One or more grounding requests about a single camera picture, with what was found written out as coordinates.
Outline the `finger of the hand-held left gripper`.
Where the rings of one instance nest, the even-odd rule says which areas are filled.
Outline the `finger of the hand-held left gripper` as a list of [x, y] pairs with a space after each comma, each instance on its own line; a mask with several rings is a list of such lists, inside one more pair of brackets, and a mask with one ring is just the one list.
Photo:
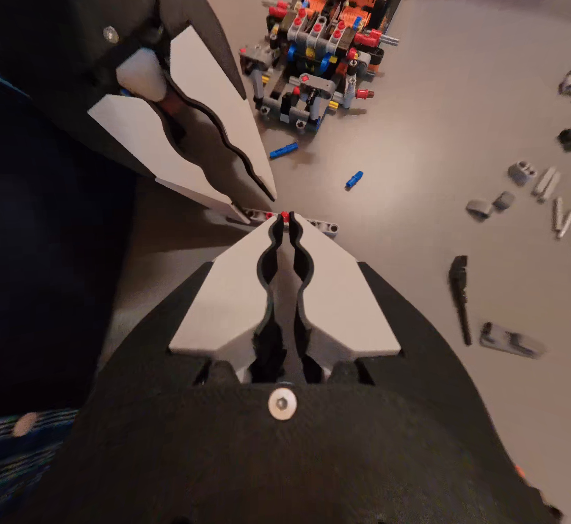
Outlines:
[[155, 52], [141, 48], [116, 68], [118, 84], [128, 95], [105, 95], [89, 109], [98, 122], [160, 185], [235, 221], [249, 219], [207, 180], [201, 167], [185, 159], [174, 146], [161, 109], [172, 89]]
[[224, 144], [271, 201], [273, 173], [249, 101], [243, 98], [192, 25], [170, 42], [170, 78], [189, 105], [206, 114]]

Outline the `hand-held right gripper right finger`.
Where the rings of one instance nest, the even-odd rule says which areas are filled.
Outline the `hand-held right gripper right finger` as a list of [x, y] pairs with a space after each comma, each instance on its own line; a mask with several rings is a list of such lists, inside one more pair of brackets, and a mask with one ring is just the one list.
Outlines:
[[359, 262], [309, 220], [289, 213], [294, 271], [301, 280], [294, 334], [307, 382], [321, 382], [336, 364], [401, 352]]

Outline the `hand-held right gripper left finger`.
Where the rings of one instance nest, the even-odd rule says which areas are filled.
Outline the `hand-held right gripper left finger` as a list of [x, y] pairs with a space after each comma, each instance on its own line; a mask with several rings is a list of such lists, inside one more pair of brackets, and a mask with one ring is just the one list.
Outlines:
[[270, 285], [283, 230], [283, 216], [271, 216], [212, 262], [169, 343], [172, 353], [226, 361], [240, 381], [281, 377], [286, 349]]

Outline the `grey lego beam with holes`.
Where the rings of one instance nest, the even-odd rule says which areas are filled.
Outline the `grey lego beam with holes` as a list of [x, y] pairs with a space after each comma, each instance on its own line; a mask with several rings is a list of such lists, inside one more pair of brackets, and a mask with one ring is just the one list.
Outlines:
[[[233, 215], [224, 214], [221, 216], [224, 217], [228, 223], [233, 224], [235, 227], [242, 227], [244, 229], [252, 230], [262, 226], [267, 221], [273, 222], [274, 219], [276, 219], [281, 214], [281, 212], [278, 213], [272, 212], [275, 213], [275, 216], [273, 216], [271, 219], [266, 220], [265, 219], [266, 212], [272, 212], [272, 211], [247, 208], [243, 211], [244, 218], [242, 219], [238, 218], [238, 215], [236, 214]], [[328, 221], [320, 221], [315, 218], [304, 218], [300, 214], [294, 214], [294, 219], [296, 223], [300, 226], [303, 223], [302, 221], [303, 219], [305, 221], [303, 223], [305, 226], [308, 225], [313, 226], [316, 230], [318, 230], [322, 234], [332, 238], [336, 237], [339, 233], [339, 225], [336, 223], [331, 223]], [[287, 232], [289, 232], [290, 223], [291, 223], [290, 217], [289, 217], [289, 224], [284, 224], [283, 222], [284, 230]]]

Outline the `long black lego piece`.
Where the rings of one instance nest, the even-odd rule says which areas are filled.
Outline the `long black lego piece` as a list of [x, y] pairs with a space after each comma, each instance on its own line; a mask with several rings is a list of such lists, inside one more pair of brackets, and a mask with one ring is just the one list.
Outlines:
[[448, 283], [457, 315], [459, 318], [460, 328], [464, 344], [469, 347], [472, 345], [472, 335], [470, 333], [468, 314], [467, 314], [467, 264], [468, 257], [459, 255], [454, 257], [450, 269], [448, 271]]

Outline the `lego car chassis model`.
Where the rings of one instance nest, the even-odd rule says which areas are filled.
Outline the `lego car chassis model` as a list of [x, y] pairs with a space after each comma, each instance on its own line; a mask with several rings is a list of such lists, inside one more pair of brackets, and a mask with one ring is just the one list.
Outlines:
[[264, 0], [267, 35], [239, 51], [259, 115], [316, 132], [328, 113], [375, 96], [401, 0]]

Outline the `grey lego panel piece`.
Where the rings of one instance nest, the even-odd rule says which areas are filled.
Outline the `grey lego panel piece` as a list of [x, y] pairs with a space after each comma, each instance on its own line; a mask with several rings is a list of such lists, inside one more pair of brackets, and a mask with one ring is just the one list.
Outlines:
[[534, 338], [489, 321], [482, 326], [480, 345], [487, 349], [532, 359], [538, 359], [546, 353], [545, 345]]

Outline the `grey double-hole lego connector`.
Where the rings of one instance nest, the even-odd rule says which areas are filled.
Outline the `grey double-hole lego connector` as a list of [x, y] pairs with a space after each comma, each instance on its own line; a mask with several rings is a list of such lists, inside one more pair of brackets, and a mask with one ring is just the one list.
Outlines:
[[520, 160], [508, 168], [508, 176], [519, 187], [523, 187], [537, 176], [537, 170], [532, 164]]

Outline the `person's plaid shirt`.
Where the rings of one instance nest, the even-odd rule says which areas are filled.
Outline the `person's plaid shirt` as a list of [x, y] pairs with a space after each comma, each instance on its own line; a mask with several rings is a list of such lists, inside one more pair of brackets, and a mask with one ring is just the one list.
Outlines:
[[2, 521], [37, 487], [78, 413], [79, 409], [65, 408], [1, 417]]

